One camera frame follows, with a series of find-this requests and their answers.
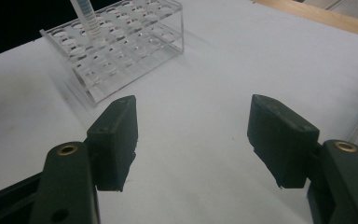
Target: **test tube rack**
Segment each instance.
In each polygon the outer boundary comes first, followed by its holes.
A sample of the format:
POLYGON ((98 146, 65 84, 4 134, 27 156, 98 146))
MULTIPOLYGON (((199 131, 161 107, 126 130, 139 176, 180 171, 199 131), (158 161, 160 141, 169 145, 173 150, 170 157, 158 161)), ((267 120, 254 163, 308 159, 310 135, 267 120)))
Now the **test tube rack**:
POLYGON ((95 15, 106 41, 102 47, 90 43, 79 19, 40 31, 68 71, 62 81, 94 106, 184 52, 177 1, 120 1, 95 15))

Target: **white tabletop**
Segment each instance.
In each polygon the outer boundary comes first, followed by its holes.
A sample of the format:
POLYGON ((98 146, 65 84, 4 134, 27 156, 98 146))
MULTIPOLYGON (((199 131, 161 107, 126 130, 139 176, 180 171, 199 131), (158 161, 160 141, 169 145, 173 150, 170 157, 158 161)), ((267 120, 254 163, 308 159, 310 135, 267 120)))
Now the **white tabletop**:
POLYGON ((99 192, 103 223, 312 223, 305 189, 279 189, 246 137, 252 94, 346 139, 358 123, 358 35, 250 1, 182 0, 186 52, 79 116, 50 78, 44 39, 0 54, 0 189, 83 141, 88 118, 137 98, 139 142, 122 193, 99 192))

